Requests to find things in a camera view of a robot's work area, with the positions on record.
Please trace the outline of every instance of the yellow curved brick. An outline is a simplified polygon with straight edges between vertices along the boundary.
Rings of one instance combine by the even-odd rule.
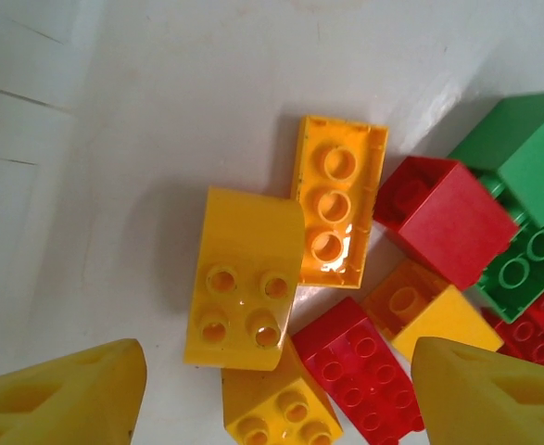
[[[184,361],[273,369],[303,249],[304,221],[296,201],[211,187]]]

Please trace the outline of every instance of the yellow plastic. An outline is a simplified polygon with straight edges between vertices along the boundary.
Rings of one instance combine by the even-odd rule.
[[[289,338],[275,370],[221,376],[224,427],[239,445],[330,445],[343,433]]]
[[[271,371],[304,249],[297,202],[211,187],[184,361]]]
[[[455,287],[420,264],[405,260],[362,307],[409,361],[419,337],[442,337],[498,350],[503,341]]]
[[[303,118],[292,198],[305,213],[300,284],[359,288],[388,129]]]
[[[432,445],[544,445],[544,366],[423,337],[411,378]]]
[[[129,444],[145,380],[132,339],[1,375],[0,445]]]

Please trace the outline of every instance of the white floor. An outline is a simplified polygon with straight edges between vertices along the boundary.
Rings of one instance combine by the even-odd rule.
[[[208,185],[287,197],[307,113],[389,125],[386,175],[447,154],[495,97],[544,90],[544,1],[111,3],[17,363],[137,337],[134,443],[232,444],[219,371],[182,364]],[[351,294],[400,258],[375,228]],[[300,289],[292,330],[346,294]]]

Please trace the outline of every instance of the lego duplo brick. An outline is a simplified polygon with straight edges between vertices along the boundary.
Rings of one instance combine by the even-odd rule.
[[[300,284],[361,286],[387,135],[367,123],[303,118],[291,195],[307,230]]]
[[[502,99],[449,156],[500,182],[544,226],[544,94]]]
[[[504,339],[499,352],[544,365],[544,293],[511,324],[488,310],[484,316]]]
[[[275,368],[303,249],[304,219],[296,201],[211,187],[184,361]]]
[[[459,289],[412,260],[404,260],[361,306],[409,361],[419,337],[443,337],[485,350],[502,345]]]
[[[123,445],[146,382],[133,339],[0,376],[0,445]]]
[[[293,341],[310,373],[369,443],[397,444],[424,429],[410,379],[353,299],[338,303]]]
[[[331,445],[342,429],[289,338],[270,372],[222,369],[224,427],[241,445]]]
[[[459,290],[474,285],[518,227],[457,160],[409,156],[381,186],[374,218],[406,253]]]
[[[517,212],[521,229],[511,246],[484,270],[475,287],[492,310],[512,323],[544,292],[544,227]]]
[[[544,445],[544,366],[423,337],[411,378],[432,445]]]

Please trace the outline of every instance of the upside-down yellow brick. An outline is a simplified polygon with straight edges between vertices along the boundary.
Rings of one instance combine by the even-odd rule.
[[[361,286],[387,135],[367,123],[303,118],[292,181],[307,227],[301,284]]]
[[[273,371],[223,369],[221,377],[224,427],[240,445],[331,445],[342,435],[289,338]]]
[[[275,368],[303,249],[304,220],[296,201],[211,187],[184,361]]]
[[[544,366],[423,337],[411,379],[432,445],[544,445]]]
[[[419,337],[498,350],[502,340],[452,284],[405,260],[362,302],[391,344],[411,360]]]
[[[129,444],[145,380],[131,339],[1,375],[0,445]]]

